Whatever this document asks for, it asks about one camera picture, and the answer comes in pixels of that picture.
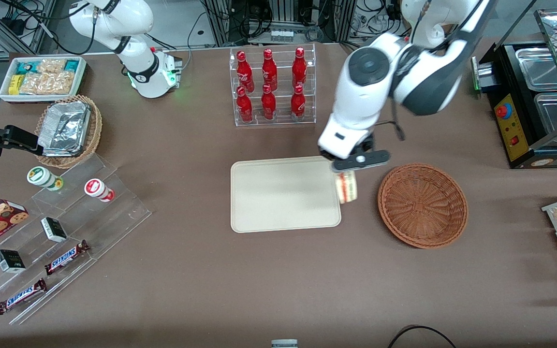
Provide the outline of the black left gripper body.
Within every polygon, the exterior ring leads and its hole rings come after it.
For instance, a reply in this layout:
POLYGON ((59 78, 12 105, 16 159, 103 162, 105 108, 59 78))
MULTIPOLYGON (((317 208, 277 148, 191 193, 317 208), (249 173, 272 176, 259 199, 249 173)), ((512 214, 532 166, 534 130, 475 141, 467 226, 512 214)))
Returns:
POLYGON ((363 137, 361 141, 356 145, 356 154, 364 154, 371 152, 374 148, 374 134, 369 132, 366 137, 363 137))

